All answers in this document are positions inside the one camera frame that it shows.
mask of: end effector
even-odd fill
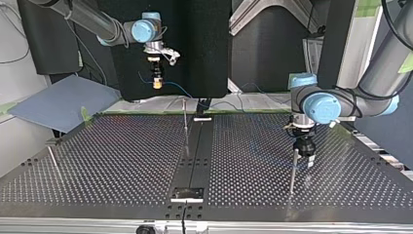
[[[161,89],[163,86],[162,60],[166,59],[169,65],[174,66],[180,57],[179,52],[164,47],[163,35],[167,27],[162,27],[161,15],[157,12],[142,13],[142,19],[125,22],[122,27],[123,36],[117,40],[98,40],[103,46],[114,46],[119,44],[128,45],[130,42],[144,43],[143,52],[148,54],[148,61],[152,63],[153,88]]]

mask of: black metal plate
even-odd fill
[[[307,169],[306,159],[299,160],[290,197],[287,120],[285,114],[214,117],[205,219],[411,222],[413,182],[341,126],[319,128],[315,165]]]
[[[289,197],[287,114],[97,118],[49,156],[0,179],[0,216],[180,219],[176,187],[202,188],[186,218],[411,223],[412,182],[341,126],[319,128],[315,165],[299,161]]]

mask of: black cable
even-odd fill
[[[350,113],[350,116],[353,116],[355,114],[356,110],[357,110],[356,109],[356,106],[357,106],[357,95],[356,95],[356,93],[352,89],[344,89],[344,88],[341,88],[339,86],[333,86],[333,89],[337,89],[337,90],[340,90],[340,91],[343,91],[343,92],[346,92],[346,93],[352,95],[354,105],[353,105],[352,112]]]
[[[313,73],[313,68],[311,67],[311,62],[310,62],[310,49],[309,49],[309,36],[311,35],[311,33],[310,33],[310,23],[311,23],[311,18],[313,17],[313,11],[314,11],[314,5],[311,7],[311,11],[310,11],[310,15],[309,15],[309,21],[307,23],[307,30],[309,31],[309,34],[307,35],[307,38],[306,38],[307,63],[309,65],[310,73]]]
[[[188,202],[185,203],[185,207],[184,207],[183,212],[182,212],[182,220],[181,220],[181,223],[182,223],[182,234],[186,234],[185,216],[186,216],[186,205],[187,205],[187,204],[188,204]]]
[[[389,28],[394,34],[394,36],[401,42],[401,44],[403,44],[405,47],[410,49],[410,51],[413,51],[413,46],[408,44],[406,40],[403,39],[401,35],[397,32],[397,29],[395,29],[394,23],[392,21],[392,17],[390,16],[390,13],[389,13],[389,7],[388,7],[386,0],[382,0],[382,6],[383,6],[383,15],[385,15],[386,22],[388,23]]]
[[[99,76],[100,80],[101,80],[100,83],[103,84],[104,78],[103,78],[102,74],[98,70],[96,70],[96,68],[94,68],[92,65],[88,64],[87,62],[83,61],[83,64],[85,65],[84,67],[88,71],[89,71],[89,68],[90,68],[94,73],[96,73]]]
[[[388,100],[388,99],[392,99],[398,95],[400,95],[406,88],[407,86],[410,84],[410,81],[413,78],[413,71],[411,71],[409,73],[409,77],[407,77],[407,80],[404,82],[403,86],[397,91],[395,92],[393,95],[391,96],[384,96],[384,97],[380,97],[380,96],[375,96],[372,95],[370,93],[368,93],[367,91],[365,91],[362,87],[358,86],[357,88],[365,95],[365,96],[361,96],[356,94],[353,90],[350,89],[344,89],[338,86],[333,86],[333,88],[336,88],[340,91],[346,92],[348,94],[351,94],[353,97],[359,97],[359,98],[364,98],[364,99],[370,99],[370,100]]]
[[[372,94],[368,93],[367,91],[365,91],[360,86],[358,86],[358,89],[362,93],[364,93],[365,95],[368,96],[368,97],[361,97],[361,98],[373,99],[373,100],[387,100],[387,99],[394,98],[394,97],[398,96],[399,94],[401,94],[407,88],[407,86],[410,84],[410,81],[412,80],[412,77],[413,77],[413,71],[410,71],[409,77],[407,77],[407,80],[404,82],[403,86],[397,92],[395,92],[393,95],[390,95],[390,96],[384,96],[384,97],[375,96],[375,95],[372,95]]]

